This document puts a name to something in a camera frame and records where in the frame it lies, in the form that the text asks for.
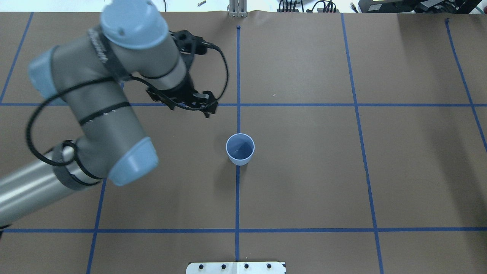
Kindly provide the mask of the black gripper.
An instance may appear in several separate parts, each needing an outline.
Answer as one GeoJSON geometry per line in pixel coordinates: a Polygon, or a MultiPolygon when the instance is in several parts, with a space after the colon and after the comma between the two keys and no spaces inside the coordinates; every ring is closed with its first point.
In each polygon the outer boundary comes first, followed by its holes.
{"type": "Polygon", "coordinates": [[[187,74],[183,81],[172,89],[158,89],[148,83],[146,92],[153,101],[160,102],[169,109],[176,107],[189,111],[201,111],[205,118],[214,115],[218,108],[218,101],[211,91],[198,92],[194,88],[192,77],[187,74]]]}

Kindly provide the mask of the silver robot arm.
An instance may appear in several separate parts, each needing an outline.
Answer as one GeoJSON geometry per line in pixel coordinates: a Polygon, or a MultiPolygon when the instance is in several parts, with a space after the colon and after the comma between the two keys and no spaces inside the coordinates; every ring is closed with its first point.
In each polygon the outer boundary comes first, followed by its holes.
{"type": "Polygon", "coordinates": [[[28,75],[45,99],[25,130],[36,160],[1,179],[1,231],[103,179],[124,186],[157,167],[156,149],[121,85],[138,81],[153,101],[208,118],[220,97],[196,91],[189,73],[195,55],[208,49],[224,57],[202,37],[170,31],[152,1],[113,0],[85,35],[32,60],[28,75]],[[70,107],[84,135],[41,153],[33,125],[45,107],[60,102],[70,107]]]}

